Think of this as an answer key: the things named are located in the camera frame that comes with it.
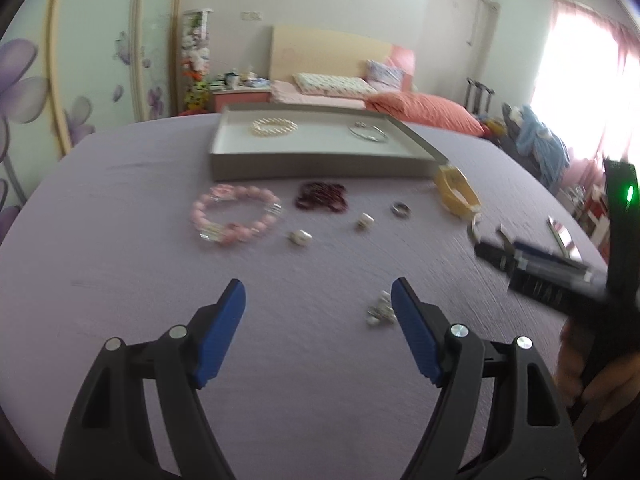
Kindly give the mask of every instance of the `blue towel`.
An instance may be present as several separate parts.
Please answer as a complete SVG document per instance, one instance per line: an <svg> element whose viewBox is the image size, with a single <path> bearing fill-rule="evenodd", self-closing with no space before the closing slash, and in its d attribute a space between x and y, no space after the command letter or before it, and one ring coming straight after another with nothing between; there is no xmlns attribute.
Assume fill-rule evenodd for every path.
<svg viewBox="0 0 640 480"><path fill-rule="evenodd" d="M516 140L518 153L529 156L536 150L540 164L540 183L549 191L558 188L564 169L569 166L569 155L562 139L549 130L536 117L529 105L522 107L522 127Z"/></svg>

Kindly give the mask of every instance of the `tray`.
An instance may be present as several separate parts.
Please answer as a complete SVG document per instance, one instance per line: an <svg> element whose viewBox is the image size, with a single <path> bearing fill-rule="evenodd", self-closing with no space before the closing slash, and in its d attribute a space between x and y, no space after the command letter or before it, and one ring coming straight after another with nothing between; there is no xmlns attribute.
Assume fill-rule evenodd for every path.
<svg viewBox="0 0 640 480"><path fill-rule="evenodd" d="M263 118L294 121L298 129L281 137L257 137L251 124ZM379 127L388 142L353 135L357 121ZM220 117L210 149L215 180L320 177L433 178L447 158L411 128L386 114L314 105L245 103L229 105Z"/></svg>

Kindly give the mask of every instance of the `wooden headboard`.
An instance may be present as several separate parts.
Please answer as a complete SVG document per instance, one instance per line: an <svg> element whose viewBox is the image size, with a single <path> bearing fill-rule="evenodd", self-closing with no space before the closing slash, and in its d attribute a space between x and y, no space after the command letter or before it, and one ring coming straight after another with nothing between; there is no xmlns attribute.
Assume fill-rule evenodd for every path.
<svg viewBox="0 0 640 480"><path fill-rule="evenodd" d="M275 25L269 78L293 82L292 74L298 72L364 77L367 59L399 66L410 76L414 74L415 58L411 50L357 34Z"/></svg>

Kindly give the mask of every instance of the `table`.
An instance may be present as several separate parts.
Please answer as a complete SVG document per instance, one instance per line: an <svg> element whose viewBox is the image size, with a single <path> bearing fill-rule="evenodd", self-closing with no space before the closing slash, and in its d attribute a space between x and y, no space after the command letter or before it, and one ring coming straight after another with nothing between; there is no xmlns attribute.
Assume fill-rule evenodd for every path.
<svg viewBox="0 0 640 480"><path fill-rule="evenodd" d="M220 113L227 105L238 103L268 103L271 100L271 89L269 87L251 88L241 86L236 90L214 90L210 91L211 109L215 113Z"/></svg>
<svg viewBox="0 0 640 480"><path fill-rule="evenodd" d="M400 478L438 391L418 373L399 326L366 325L367 307L399 276L482 337L529 335L554 366L562 319L508 293L424 182L345 179L344 215L292 208L300 181L260 182L287 207L274 233L231 248L200 240L190 205L210 186L218 117L88 136L35 191L0 248L0 404L45 466L54 467L104 341L155 339L217 300L234 277L246 286L247 309L200 399L239 479ZM503 223L551 248L551 215L570 227L584 259L604 268L569 213L494 145L414 129L466 174L482 201L484 234ZM411 219L391 214L395 200L411 206ZM362 212L376 220L364 233L353 228ZM311 246L286 239L296 229L314 236ZM157 393L146 396L161 463L175 472ZM469 456L488 408L485 397Z"/></svg>

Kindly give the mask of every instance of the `human hand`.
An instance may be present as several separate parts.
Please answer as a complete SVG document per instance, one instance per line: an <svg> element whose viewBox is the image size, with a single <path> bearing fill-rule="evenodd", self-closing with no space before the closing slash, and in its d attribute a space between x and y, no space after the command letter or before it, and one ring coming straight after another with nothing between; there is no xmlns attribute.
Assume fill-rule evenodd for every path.
<svg viewBox="0 0 640 480"><path fill-rule="evenodd" d="M598 421L607 420L631 404L640 393L640 352L615 359L585 388L580 379L584 358L571 345L572 328L573 322L569 319L560 333L556 387L567 407L573 406L578 397L583 402L604 399Z"/></svg>

